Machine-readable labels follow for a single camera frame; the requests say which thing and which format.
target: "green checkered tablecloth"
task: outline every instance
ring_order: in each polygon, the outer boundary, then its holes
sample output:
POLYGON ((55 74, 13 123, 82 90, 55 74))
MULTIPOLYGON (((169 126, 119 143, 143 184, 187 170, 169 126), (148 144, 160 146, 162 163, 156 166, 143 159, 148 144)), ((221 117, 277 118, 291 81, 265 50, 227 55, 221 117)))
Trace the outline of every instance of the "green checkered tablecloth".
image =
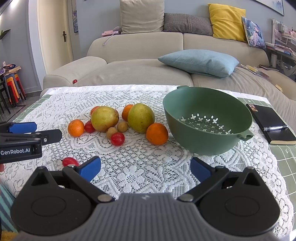
MULTIPOLYGON (((45 95, 25 111, 23 111, 16 119, 15 122, 21 122, 24 117, 33 109, 40 106, 45 100, 49 99, 51 95, 45 95)), ((272 107, 270 104, 246 98, 238 98, 244 104, 256 104, 262 106, 272 107)), ((269 145, 271 152, 275 155, 278 161, 278 170, 284 177, 287 185, 289 198, 294 206, 294 220, 296 218, 296 146, 295 145, 269 145)), ((293 230, 296 229, 296 222, 294 222, 293 230)))

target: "light blue pillow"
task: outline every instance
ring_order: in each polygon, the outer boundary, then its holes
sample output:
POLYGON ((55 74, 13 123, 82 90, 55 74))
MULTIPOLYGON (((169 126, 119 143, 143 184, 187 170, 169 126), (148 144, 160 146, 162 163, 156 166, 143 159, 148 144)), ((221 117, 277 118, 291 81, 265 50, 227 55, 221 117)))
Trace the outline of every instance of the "light blue pillow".
POLYGON ((211 50, 187 49, 159 57, 164 64, 192 74, 216 77, 230 76, 239 64, 236 58, 211 50))

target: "black notebook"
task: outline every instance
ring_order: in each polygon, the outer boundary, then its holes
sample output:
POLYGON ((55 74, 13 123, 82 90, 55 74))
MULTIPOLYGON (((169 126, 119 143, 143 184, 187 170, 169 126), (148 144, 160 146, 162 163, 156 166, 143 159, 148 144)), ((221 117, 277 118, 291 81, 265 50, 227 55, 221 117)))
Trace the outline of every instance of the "black notebook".
POLYGON ((246 106, 270 144, 296 145, 296 136, 272 108, 254 104, 246 104, 246 106))

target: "beige sofa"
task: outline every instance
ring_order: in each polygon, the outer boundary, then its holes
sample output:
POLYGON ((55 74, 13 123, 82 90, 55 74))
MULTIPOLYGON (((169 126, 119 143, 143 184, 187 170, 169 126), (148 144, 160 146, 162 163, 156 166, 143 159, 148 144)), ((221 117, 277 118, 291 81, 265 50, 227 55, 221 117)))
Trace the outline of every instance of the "beige sofa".
POLYGON ((189 74, 157 60, 184 49, 208 49, 234 56, 241 64, 269 65, 266 53, 248 44, 211 36, 156 32, 115 35, 95 40, 87 57, 44 77, 44 88, 112 84, 189 85, 218 88, 267 97, 284 120, 296 130, 296 83, 277 71, 265 71, 270 82, 236 67, 229 77, 189 74))

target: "yellow object on sofa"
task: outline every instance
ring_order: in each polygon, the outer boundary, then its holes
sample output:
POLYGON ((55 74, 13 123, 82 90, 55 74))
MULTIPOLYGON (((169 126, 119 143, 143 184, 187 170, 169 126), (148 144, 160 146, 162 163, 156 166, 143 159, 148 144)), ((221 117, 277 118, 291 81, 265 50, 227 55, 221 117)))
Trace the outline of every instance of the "yellow object on sofa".
POLYGON ((246 17, 245 9, 216 3, 209 3, 208 6, 214 38, 233 39, 247 43, 242 24, 242 16, 246 17))

